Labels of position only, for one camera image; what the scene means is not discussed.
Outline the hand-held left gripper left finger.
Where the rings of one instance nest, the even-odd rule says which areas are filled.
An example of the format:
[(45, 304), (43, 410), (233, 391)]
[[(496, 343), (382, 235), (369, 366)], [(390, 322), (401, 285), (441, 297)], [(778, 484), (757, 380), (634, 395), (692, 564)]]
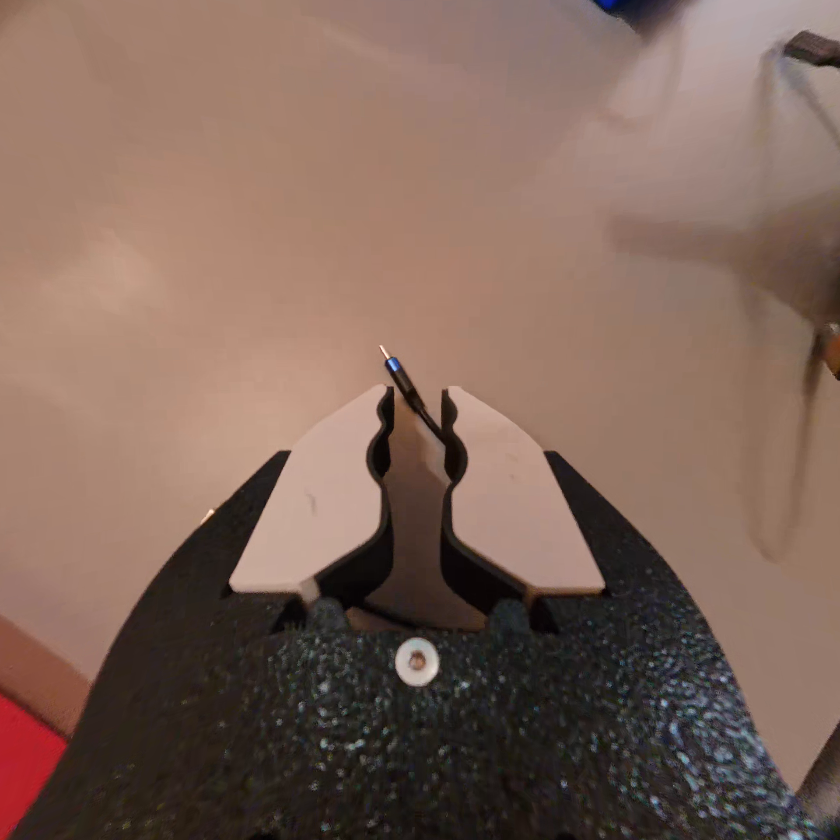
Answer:
[(385, 581), (393, 421), (394, 390), (377, 384), (295, 443), (230, 575), (232, 592), (353, 603)]

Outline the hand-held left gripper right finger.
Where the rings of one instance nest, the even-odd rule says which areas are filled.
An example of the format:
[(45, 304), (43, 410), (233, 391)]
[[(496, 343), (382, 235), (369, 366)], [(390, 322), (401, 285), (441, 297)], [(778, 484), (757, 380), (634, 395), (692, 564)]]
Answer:
[(451, 385), (442, 393), (441, 571), (448, 587), (489, 614), (503, 600), (606, 589), (570, 504), (539, 444), (498, 410)]

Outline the black usb-c cable blue collar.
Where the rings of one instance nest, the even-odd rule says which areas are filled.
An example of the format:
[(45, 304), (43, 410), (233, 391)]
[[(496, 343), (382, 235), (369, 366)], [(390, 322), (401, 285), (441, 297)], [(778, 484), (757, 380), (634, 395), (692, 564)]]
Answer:
[(421, 397), (412, 378), (406, 372), (402, 363), (393, 354), (389, 353), (388, 350), (386, 350), (386, 348), (381, 344), (379, 345), (379, 351), (384, 358), (385, 370), (391, 377), (396, 390), (401, 394), (405, 404), (407, 404), (413, 414), (422, 421), (436, 440), (441, 445), (445, 445), (445, 436), (442, 428), (428, 411), (424, 399)]

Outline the red mat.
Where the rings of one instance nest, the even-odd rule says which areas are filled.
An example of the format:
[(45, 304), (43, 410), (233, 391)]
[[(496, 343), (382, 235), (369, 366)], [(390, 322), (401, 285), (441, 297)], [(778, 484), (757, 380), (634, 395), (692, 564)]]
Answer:
[(46, 785), (67, 741), (1, 695), (1, 838), (9, 838)]

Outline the dark ribbed block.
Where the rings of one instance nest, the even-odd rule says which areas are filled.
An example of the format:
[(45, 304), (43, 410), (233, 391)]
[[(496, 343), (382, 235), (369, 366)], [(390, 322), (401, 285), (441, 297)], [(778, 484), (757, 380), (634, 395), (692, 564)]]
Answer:
[(839, 70), (839, 40), (802, 30), (784, 44), (783, 55), (810, 67)]

